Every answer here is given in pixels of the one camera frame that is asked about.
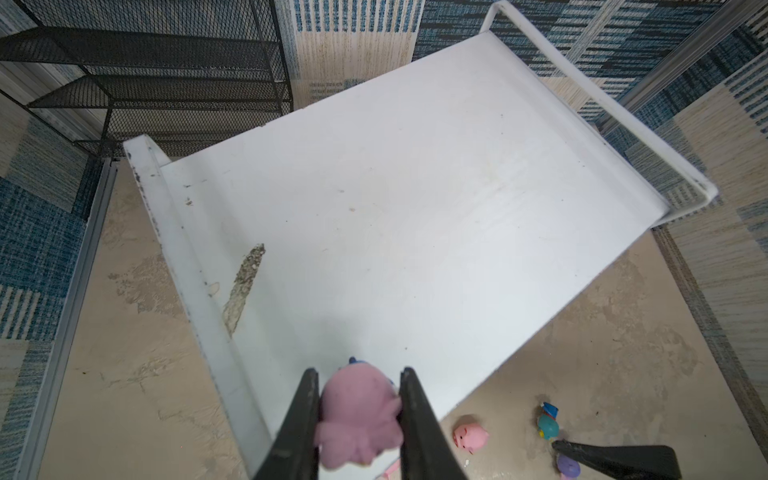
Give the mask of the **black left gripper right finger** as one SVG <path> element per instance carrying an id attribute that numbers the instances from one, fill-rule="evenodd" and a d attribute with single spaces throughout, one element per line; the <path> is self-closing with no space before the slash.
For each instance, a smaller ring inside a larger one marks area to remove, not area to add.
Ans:
<path id="1" fill-rule="evenodd" d="M 402 411 L 398 422 L 404 440 L 400 447 L 401 478 L 409 480 L 465 480 L 420 380 L 411 367 L 400 378 Z"/>

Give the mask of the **pink-haired doll figure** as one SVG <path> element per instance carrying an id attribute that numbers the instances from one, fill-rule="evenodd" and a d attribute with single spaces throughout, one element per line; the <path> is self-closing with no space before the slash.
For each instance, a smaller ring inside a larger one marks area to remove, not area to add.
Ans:
<path id="1" fill-rule="evenodd" d="M 347 464 L 368 466 L 383 452 L 400 448 L 401 411 L 394 383 L 370 363 L 350 358 L 320 396 L 314 436 L 320 464 L 327 470 Z"/>

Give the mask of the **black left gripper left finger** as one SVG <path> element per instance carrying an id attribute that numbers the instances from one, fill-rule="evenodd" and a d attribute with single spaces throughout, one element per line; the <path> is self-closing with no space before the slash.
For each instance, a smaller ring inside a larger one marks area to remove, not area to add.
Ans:
<path id="1" fill-rule="evenodd" d="M 278 435 L 254 480 L 317 480 L 315 430 L 320 419 L 319 376 L 314 368 L 302 375 Z"/>

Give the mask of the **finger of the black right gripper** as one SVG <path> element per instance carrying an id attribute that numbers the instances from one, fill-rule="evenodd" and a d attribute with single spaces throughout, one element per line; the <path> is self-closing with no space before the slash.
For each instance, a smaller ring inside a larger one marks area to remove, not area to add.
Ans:
<path id="1" fill-rule="evenodd" d="M 593 446 L 566 440 L 552 443 L 555 452 L 612 479 L 678 480 L 682 473 L 669 446 Z"/>

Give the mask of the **purple penguin toy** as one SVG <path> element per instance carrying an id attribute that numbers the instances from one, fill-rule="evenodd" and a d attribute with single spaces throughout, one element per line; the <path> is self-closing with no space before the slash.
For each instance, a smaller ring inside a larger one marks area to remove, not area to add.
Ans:
<path id="1" fill-rule="evenodd" d="M 580 464 L 563 454 L 557 455 L 556 467 L 560 473 L 561 480 L 577 480 L 581 475 Z"/>

